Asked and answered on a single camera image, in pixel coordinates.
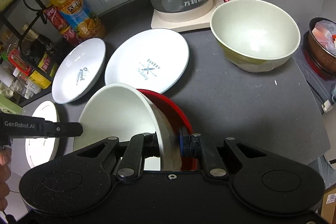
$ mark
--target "plate rim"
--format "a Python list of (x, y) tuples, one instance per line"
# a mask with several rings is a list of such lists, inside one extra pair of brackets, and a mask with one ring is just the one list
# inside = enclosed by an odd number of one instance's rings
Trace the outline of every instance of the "plate rim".
[[(101, 39), (101, 38), (98, 38), (98, 37), (94, 37), (94, 39), (98, 39), (98, 40), (100, 40), (101, 42), (102, 42), (102, 45), (104, 45), (104, 54), (103, 54), (103, 58), (102, 58), (102, 60), (101, 60), (101, 63), (100, 63), (100, 67), (99, 67), (99, 69), (97, 70), (97, 73), (101, 70), (101, 67), (104, 65), (104, 63), (105, 63), (105, 56), (106, 56), (106, 44), (105, 44), (105, 42), (104, 42), (104, 40), (103, 39)], [(90, 39), (88, 39), (88, 40), (85, 40), (85, 41), (83, 41), (82, 43), (80, 43), (78, 46), (80, 46), (80, 45), (82, 45), (83, 43), (85, 43), (85, 42), (87, 42), (87, 41), (89, 41)], [(68, 53), (68, 55), (65, 57), (65, 59), (62, 61), (62, 63), (66, 60), (66, 58), (78, 47), (78, 46), (76, 46), (70, 53)], [(56, 77), (57, 77), (57, 74), (58, 74), (58, 72), (59, 72), (59, 70), (57, 69), (57, 71), (56, 71), (56, 74), (55, 74), (55, 77), (54, 77), (54, 81), (55, 81), (55, 79), (56, 79)], [(55, 100), (55, 102), (56, 103), (58, 103), (58, 104), (61, 104), (61, 105), (63, 105), (63, 104), (67, 104), (67, 103), (70, 103), (70, 102), (72, 102), (72, 101), (74, 101), (74, 100), (76, 100), (80, 95), (82, 95), (82, 93), (87, 89), (87, 87), (88, 86), (90, 86), (91, 84), (92, 84), (92, 82), (93, 82), (93, 80), (95, 79), (95, 77), (93, 77), (92, 78), (92, 80), (90, 81), (90, 83), (88, 83), (88, 85), (76, 96), (76, 97), (74, 97), (74, 98), (72, 98), (72, 99), (70, 99), (69, 101), (66, 101), (66, 102), (60, 102), (60, 101), (58, 101), (57, 99), (55, 99), (55, 97), (54, 97), (54, 92), (53, 92), (53, 87), (54, 87), (54, 81), (53, 81), (53, 83), (52, 83), (52, 87), (51, 87), (51, 94), (52, 94), (52, 98)]]
[[(115, 52), (113, 52), (113, 54), (111, 55), (111, 57), (110, 57), (110, 59), (109, 59), (107, 65), (106, 65), (105, 72), (104, 72), (104, 82), (105, 82), (105, 85), (111, 85), (111, 84), (114, 84), (114, 83), (119, 83), (119, 82), (107, 83), (107, 81), (106, 81), (106, 80), (107, 80), (106, 72), (107, 72), (107, 70), (108, 70), (108, 68), (109, 68), (109, 65), (110, 65), (110, 63), (111, 63), (111, 61), (112, 61), (113, 56), (114, 56), (116, 53), (122, 51), (123, 48), (127, 47), (127, 43), (129, 43), (130, 39), (132, 39), (133, 37), (135, 37), (135, 36), (137, 36), (137, 35), (139, 35), (139, 34), (141, 34), (141, 33), (149, 32), (149, 31), (153, 31), (153, 30), (165, 30), (165, 31), (167, 30), (167, 31), (171, 31), (171, 32), (173, 32), (173, 33), (179, 35), (179, 36), (183, 39), (183, 41), (184, 41), (184, 45), (186, 46), (185, 49), (186, 49), (187, 57), (186, 57), (186, 59), (185, 59), (185, 64), (184, 64), (183, 69), (181, 70), (181, 73), (179, 74), (179, 76), (178, 76), (178, 77), (177, 77), (177, 78), (176, 78), (170, 85), (165, 86), (165, 87), (162, 88), (161, 90), (154, 90), (154, 91), (157, 92), (157, 93), (162, 94), (162, 93), (166, 92), (168, 89), (170, 89), (173, 85), (176, 84), (176, 82), (177, 82), (177, 81), (181, 78), (181, 76), (184, 74), (184, 72), (185, 72), (185, 70), (186, 70), (186, 68), (187, 68), (187, 66), (188, 66), (189, 59), (190, 59), (190, 48), (189, 48), (189, 45), (188, 45), (187, 41), (185, 40), (185, 38), (184, 38), (179, 32), (176, 32), (176, 31), (171, 30), (171, 29), (166, 29), (166, 28), (155, 28), (155, 29), (144, 30), (144, 31), (142, 31), (142, 32), (140, 32), (140, 33), (137, 33), (137, 34), (131, 36), (131, 37), (128, 38), (126, 41), (124, 41), (124, 42), (123, 42), (123, 43), (122, 43), (122, 44), (115, 50)], [(133, 88), (135, 88), (135, 89), (145, 89), (144, 87), (133, 87)]]
[[(59, 115), (58, 115), (58, 112), (57, 112), (57, 109), (56, 109), (56, 106), (53, 102), (47, 100), (47, 101), (44, 101), (42, 102), (41, 104), (38, 105), (38, 107), (34, 110), (34, 113), (35, 111), (39, 108), (39, 107), (42, 107), (44, 104), (46, 104), (46, 106), (53, 106), (53, 108), (55, 109), (55, 113), (56, 113), (56, 121), (59, 122)], [(33, 162), (31, 161), (31, 159), (28, 157), (28, 144), (29, 144), (29, 140), (31, 138), (26, 138), (25, 140), (25, 152), (26, 152), (26, 159), (27, 159), (27, 162), (28, 162), (28, 165), (30, 166), (30, 168), (34, 168), (36, 167)], [(56, 156), (56, 153), (57, 153), (57, 150), (58, 150), (58, 146), (59, 146), (59, 138), (54, 138), (54, 148), (53, 148), (53, 151), (50, 155), (50, 158), (48, 161), (50, 160), (53, 160)]]

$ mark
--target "electric kettle base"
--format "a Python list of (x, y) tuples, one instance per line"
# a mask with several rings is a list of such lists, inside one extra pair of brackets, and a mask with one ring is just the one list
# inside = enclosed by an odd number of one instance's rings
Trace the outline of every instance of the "electric kettle base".
[(220, 6), (221, 4), (228, 2), (230, 0), (213, 0), (212, 9), (206, 13), (205, 15), (202, 13), (201, 8), (203, 9), (209, 9), (207, 8), (207, 5), (211, 5), (211, 1), (208, 1), (203, 6), (197, 8), (199, 9), (199, 13), (202, 15), (199, 18), (184, 21), (184, 22), (168, 22), (163, 20), (162, 18), (165, 18), (164, 13), (160, 13), (157, 10), (154, 10), (153, 17), (152, 17), (152, 23), (151, 27), (152, 29), (156, 28), (165, 28), (165, 29), (171, 29), (176, 32), (184, 32), (184, 31), (190, 31), (190, 30), (197, 30), (197, 29), (203, 29), (203, 28), (210, 28), (210, 18), (214, 10)]

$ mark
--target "bottle cap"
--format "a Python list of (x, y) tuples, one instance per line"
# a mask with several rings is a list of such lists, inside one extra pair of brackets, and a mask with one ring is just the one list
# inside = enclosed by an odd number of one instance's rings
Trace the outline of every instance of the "bottle cap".
[(20, 73), (20, 70), (18, 68), (15, 68), (15, 70), (13, 71), (13, 75), (17, 77), (19, 73)]
[(1, 56), (1, 58), (2, 58), (3, 60), (5, 60), (5, 61), (8, 60), (8, 57), (7, 57), (7, 55), (6, 55), (5, 52), (2, 52), (2, 53), (0, 54), (0, 56)]
[[(26, 23), (23, 25), (22, 30), (25, 32), (28, 29), (29, 25)], [(33, 41), (39, 37), (39, 34), (35, 32), (33, 29), (30, 29), (27, 33), (28, 38), (32, 39)]]

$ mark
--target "orange juice bottle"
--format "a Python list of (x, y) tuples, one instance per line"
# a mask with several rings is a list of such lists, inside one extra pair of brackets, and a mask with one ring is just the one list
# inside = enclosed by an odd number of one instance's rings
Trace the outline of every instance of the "orange juice bottle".
[(84, 39), (105, 36), (106, 30), (85, 0), (50, 0), (69, 25)]

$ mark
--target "metal shelf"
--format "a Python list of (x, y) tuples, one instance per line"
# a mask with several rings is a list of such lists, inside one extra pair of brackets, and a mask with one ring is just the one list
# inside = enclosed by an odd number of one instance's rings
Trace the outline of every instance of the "metal shelf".
[[(39, 68), (37, 66), (37, 64), (35, 64), (34, 62), (32, 62), (32, 60), (23, 52), (22, 48), (21, 48), (21, 44), (23, 39), (26, 37), (28, 31), (32, 28), (32, 26), (35, 24), (35, 22), (39, 19), (42, 20), (42, 22), (44, 24), (47, 23), (46, 18), (43, 15), (42, 10), (46, 8), (46, 6), (41, 2), (41, 0), (34, 0), (41, 8), (41, 11), (36, 13), (36, 17), (34, 18), (34, 20), (29, 24), (28, 29), (23, 33), (20, 34), (20, 32), (18, 30), (16, 30), (16, 28), (7, 20), (6, 18), (6, 12), (10, 10), (11, 7), (13, 7), (13, 5), (15, 5), (19, 0), (13, 0), (4, 10), (2, 10), (0, 12), (0, 21), (2, 21), (4, 23), (4, 25), (19, 39), (18, 42), (18, 50), (20, 53), (20, 57), (22, 58), (22, 60), (29, 66), (31, 66), (31, 68), (33, 68), (34, 70), (36, 70), (39, 74), (41, 74), (43, 77), (45, 77), (46, 79), (48, 79), (50, 82), (53, 82), (53, 78), (48, 74), (50, 73), (51, 68), (54, 66), (55, 61), (53, 60), (53, 58), (51, 59), (51, 63), (49, 65), (50, 70), (46, 72), (44, 72), (41, 68)], [(21, 106), (28, 104), (29, 102), (32, 102), (38, 98), (40, 98), (41, 96), (50, 93), (51, 92), (51, 86), (42, 90), (41, 92), (39, 92), (38, 94), (34, 95), (32, 98), (30, 99), (26, 99), (23, 102), (20, 103)]]

